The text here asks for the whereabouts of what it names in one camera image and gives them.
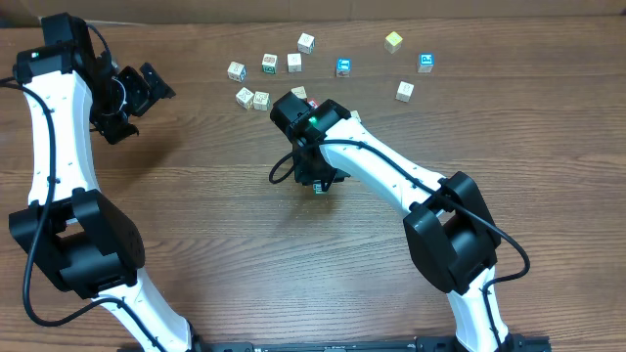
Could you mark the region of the green letter wooden block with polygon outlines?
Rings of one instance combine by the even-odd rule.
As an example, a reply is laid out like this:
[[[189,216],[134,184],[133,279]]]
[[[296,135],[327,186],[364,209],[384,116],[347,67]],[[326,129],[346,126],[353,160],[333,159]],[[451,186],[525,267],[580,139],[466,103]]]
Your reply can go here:
[[[312,185],[312,188],[314,190],[314,193],[316,195],[324,195],[326,193],[326,191],[323,189],[323,185],[321,182],[316,182]]]

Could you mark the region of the plain wooden block blue H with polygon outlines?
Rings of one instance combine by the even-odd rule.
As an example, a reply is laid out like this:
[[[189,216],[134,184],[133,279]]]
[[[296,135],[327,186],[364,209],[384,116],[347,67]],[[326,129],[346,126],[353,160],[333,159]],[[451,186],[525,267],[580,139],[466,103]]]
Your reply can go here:
[[[405,82],[405,81],[401,81],[396,91],[395,99],[400,102],[408,103],[412,97],[413,91],[414,91],[413,84]]]

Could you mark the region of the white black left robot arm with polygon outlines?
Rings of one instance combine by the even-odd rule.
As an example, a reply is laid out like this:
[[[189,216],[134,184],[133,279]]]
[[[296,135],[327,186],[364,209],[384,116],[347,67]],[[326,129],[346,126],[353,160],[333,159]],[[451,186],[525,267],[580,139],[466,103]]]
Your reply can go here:
[[[119,67],[96,53],[91,23],[61,13],[41,22],[44,45],[20,52],[2,85],[24,93],[31,116],[33,176],[24,210],[9,217],[26,252],[25,272],[41,271],[85,309],[113,314],[143,351],[199,351],[200,336],[151,281],[141,235],[101,192],[91,136],[116,144],[140,116],[174,91],[150,64]]]

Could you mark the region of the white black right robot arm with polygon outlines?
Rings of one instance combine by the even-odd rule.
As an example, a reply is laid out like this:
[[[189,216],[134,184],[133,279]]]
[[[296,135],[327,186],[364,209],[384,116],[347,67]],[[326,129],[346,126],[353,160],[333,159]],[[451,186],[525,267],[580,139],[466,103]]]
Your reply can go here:
[[[287,93],[270,118],[292,145],[289,174],[297,183],[324,193],[353,177],[398,212],[414,265],[448,296],[459,349],[510,350],[492,290],[502,237],[468,175],[446,178],[416,165],[333,100],[314,108]]]

